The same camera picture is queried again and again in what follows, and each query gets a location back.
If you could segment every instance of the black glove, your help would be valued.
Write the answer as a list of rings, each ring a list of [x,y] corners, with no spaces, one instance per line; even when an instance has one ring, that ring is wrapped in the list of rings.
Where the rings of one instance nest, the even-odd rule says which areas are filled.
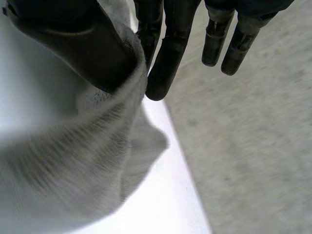
[[[150,66],[159,40],[162,6],[166,13],[166,36],[148,77],[146,95],[163,99],[174,80],[182,60],[195,12],[201,0],[134,0],[139,20],[138,35]],[[202,61],[214,66],[220,56],[235,9],[238,25],[222,64],[222,71],[233,75],[242,63],[261,27],[293,0],[205,0],[210,21]]]
[[[3,12],[95,87],[113,93],[136,65],[96,0],[7,0]]]

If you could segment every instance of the ribbed fabric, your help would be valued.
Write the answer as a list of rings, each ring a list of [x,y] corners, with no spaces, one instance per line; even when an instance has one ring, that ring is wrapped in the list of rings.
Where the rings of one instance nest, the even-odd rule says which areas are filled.
[[[104,9],[121,3],[112,2]],[[76,116],[0,149],[2,234],[64,233],[111,214],[166,148],[140,108],[147,71],[139,40],[121,23],[126,14],[113,20],[138,60],[125,84],[112,96],[90,86]]]

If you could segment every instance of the concrete floor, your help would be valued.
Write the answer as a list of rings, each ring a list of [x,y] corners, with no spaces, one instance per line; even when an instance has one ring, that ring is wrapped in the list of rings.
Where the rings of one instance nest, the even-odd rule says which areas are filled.
[[[311,22],[312,1],[295,1],[228,77],[201,64],[198,9],[166,103],[215,234],[312,233]]]

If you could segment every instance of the hand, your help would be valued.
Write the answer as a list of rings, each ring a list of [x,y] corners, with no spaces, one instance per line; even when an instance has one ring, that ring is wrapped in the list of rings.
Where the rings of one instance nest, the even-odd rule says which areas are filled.
[[[166,35],[148,77],[146,96],[163,99],[175,78],[191,32],[195,12],[201,0],[134,0],[139,20],[138,36],[148,67],[159,40],[163,8],[166,13]],[[222,64],[222,72],[233,75],[241,65],[261,27],[293,0],[205,0],[210,20],[202,61],[207,66],[217,63],[234,11],[238,25]]]

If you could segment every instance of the white surface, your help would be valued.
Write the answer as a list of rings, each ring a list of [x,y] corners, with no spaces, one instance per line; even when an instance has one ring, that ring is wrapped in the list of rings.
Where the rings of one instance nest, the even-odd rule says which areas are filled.
[[[81,81],[58,58],[0,16],[0,139],[39,127],[74,104]],[[170,148],[114,215],[71,234],[208,234],[204,212],[163,102],[143,101]]]

